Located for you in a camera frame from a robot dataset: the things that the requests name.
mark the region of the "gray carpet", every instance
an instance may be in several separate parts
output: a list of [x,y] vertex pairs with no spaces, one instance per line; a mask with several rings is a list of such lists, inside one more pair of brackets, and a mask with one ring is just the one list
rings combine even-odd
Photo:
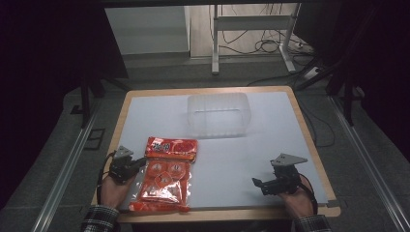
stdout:
[[[138,67],[137,62],[126,61],[130,79],[121,80],[135,90],[247,86],[255,80],[269,77],[271,79],[253,85],[292,85],[294,80],[292,77],[278,77],[287,75],[285,66],[278,57],[262,60],[222,59],[220,75],[217,76],[211,75],[209,60],[188,62],[184,60],[181,63],[169,64],[168,61],[154,59],[145,67]],[[310,133],[341,207],[341,215],[329,218],[329,222],[334,231],[395,231],[393,221],[325,94],[326,83],[325,79],[304,91],[297,92],[296,95],[305,112]],[[97,151],[82,151],[48,231],[78,231],[79,224],[92,200],[98,170],[107,153],[126,95],[124,91],[112,84],[104,82],[103,85],[106,94],[93,127],[93,129],[105,129],[102,146]],[[79,90],[74,90],[66,96],[60,120],[36,163],[7,206],[1,211],[0,231],[32,229],[54,180],[79,134],[81,115],[71,114],[72,108],[77,104],[80,104]],[[409,215],[410,165],[408,161],[366,116],[360,107],[360,102],[355,102],[353,106],[355,129],[401,206]],[[227,222],[218,228],[220,231],[234,231],[233,228],[237,229],[238,223],[235,224],[236,226],[234,224]],[[266,226],[268,226],[266,223],[261,222],[256,227],[263,229]],[[190,231],[204,231],[206,226],[173,224],[169,225],[167,230],[187,231],[187,228]],[[131,227],[123,225],[123,231],[131,231]],[[141,225],[139,231],[163,231],[163,228]]]

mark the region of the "plastic packaging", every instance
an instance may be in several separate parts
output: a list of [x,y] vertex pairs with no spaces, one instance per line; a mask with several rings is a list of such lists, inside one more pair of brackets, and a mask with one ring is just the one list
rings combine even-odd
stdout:
[[248,97],[244,93],[189,96],[188,121],[197,137],[244,135],[250,122]]
[[136,199],[130,202],[130,210],[189,211],[190,165],[196,158],[196,151],[194,139],[149,137],[145,176]]

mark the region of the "hand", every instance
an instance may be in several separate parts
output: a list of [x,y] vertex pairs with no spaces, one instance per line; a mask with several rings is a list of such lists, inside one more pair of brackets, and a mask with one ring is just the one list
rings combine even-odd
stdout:
[[126,199],[134,180],[135,176],[127,180],[123,185],[117,185],[112,177],[106,176],[102,181],[102,204],[118,210],[118,207]]
[[[301,175],[301,180],[303,185],[312,190],[308,179]],[[278,196],[284,201],[286,211],[292,218],[313,216],[313,206],[308,194],[303,189],[298,188],[293,194],[280,193]]]

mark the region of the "metal stand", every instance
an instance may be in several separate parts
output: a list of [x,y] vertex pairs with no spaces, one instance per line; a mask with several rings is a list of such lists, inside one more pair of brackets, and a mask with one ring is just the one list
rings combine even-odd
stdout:
[[89,119],[90,119],[90,103],[89,103],[89,93],[88,89],[91,90],[95,98],[103,98],[105,95],[105,90],[103,88],[103,85],[101,84],[101,81],[99,78],[95,76],[101,76],[102,79],[108,81],[109,83],[117,86],[118,88],[129,92],[132,90],[131,87],[129,87],[126,84],[121,83],[120,81],[111,78],[107,76],[105,73],[98,72],[98,73],[85,73],[81,77],[81,104],[82,104],[82,125],[81,127],[84,128]]
[[220,58],[218,45],[219,31],[245,31],[245,30],[286,30],[286,35],[279,50],[290,73],[296,71],[289,54],[290,37],[292,36],[296,18],[301,4],[296,5],[292,15],[257,15],[257,16],[218,16],[218,5],[214,5],[214,50],[212,53],[212,74],[220,73]]

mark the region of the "aluminum rail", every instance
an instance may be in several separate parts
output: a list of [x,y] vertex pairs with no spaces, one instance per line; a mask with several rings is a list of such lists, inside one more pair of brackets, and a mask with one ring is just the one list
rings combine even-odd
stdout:
[[63,197],[64,191],[72,177],[74,168],[87,140],[88,134],[94,125],[96,116],[101,106],[101,100],[95,99],[91,107],[91,117],[87,125],[81,129],[78,138],[76,139],[69,156],[67,157],[60,174],[58,175],[54,186],[52,187],[46,201],[44,202],[43,208],[40,211],[38,218],[32,228],[32,232],[47,231],[52,219],[54,218],[57,207]]
[[356,150],[356,153],[358,154],[368,177],[372,181],[374,188],[376,189],[390,217],[392,218],[397,231],[410,231],[408,216],[405,214],[397,199],[395,198],[395,195],[386,184],[382,174],[374,164],[370,153],[367,151],[366,146],[362,142],[360,136],[356,133],[355,128],[351,127],[349,123],[344,119],[342,106],[339,102],[339,99],[337,97],[329,97],[329,100],[332,103],[335,113],[340,120],[341,125],[343,126],[343,129],[345,130],[350,142]]

